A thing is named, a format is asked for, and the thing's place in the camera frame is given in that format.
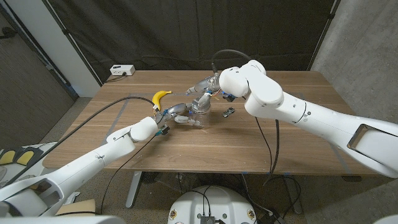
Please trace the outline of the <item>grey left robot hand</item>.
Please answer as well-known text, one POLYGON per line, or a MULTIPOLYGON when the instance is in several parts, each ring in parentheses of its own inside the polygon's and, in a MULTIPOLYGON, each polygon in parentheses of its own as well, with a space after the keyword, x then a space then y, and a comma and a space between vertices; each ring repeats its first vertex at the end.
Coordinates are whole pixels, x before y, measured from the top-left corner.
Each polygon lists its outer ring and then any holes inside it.
POLYGON ((175 121, 176 123, 191 123, 194 126, 201 126, 201 122, 199 120, 195 120, 189 118, 188 116, 183 116, 184 112, 187 112, 191 109, 191 103, 180 103, 170 108, 164 109, 161 111, 157 105, 154 106, 154 121, 156 122, 159 130, 155 133, 158 135, 166 135, 169 131, 169 127, 167 126, 167 122, 175 121))

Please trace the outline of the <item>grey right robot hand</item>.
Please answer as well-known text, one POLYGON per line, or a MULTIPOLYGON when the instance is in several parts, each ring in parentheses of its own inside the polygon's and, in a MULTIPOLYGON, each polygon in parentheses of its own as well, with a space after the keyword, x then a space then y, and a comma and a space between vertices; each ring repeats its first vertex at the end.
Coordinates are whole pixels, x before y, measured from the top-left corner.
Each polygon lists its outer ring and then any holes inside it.
POLYGON ((190 87, 186 91, 186 95, 189 95, 191 93, 200 93, 202 94, 201 97, 195 98, 192 101, 192 107, 191 109, 195 110, 205 110, 210 108, 211 103, 210 99, 213 96, 216 96, 217 94, 221 93, 221 96, 226 98, 229 102, 234 101, 236 96, 231 95, 229 93, 224 93, 221 90, 220 84, 219 84, 219 79, 220 79, 220 74, 216 74, 210 77, 206 77, 204 80, 199 81, 197 84, 195 84, 193 87, 190 87))

